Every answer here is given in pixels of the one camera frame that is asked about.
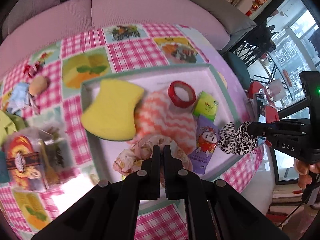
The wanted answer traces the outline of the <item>person's right hand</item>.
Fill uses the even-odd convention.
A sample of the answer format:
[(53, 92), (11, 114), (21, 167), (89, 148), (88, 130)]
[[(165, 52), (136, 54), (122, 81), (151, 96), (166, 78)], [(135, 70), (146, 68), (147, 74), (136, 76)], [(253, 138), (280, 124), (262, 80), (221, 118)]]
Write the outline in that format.
[(307, 185), (310, 185), (312, 183), (312, 178), (309, 172), (319, 174), (319, 163), (309, 165), (301, 160), (295, 159), (294, 168), (299, 174), (298, 186), (301, 189), (305, 189)]

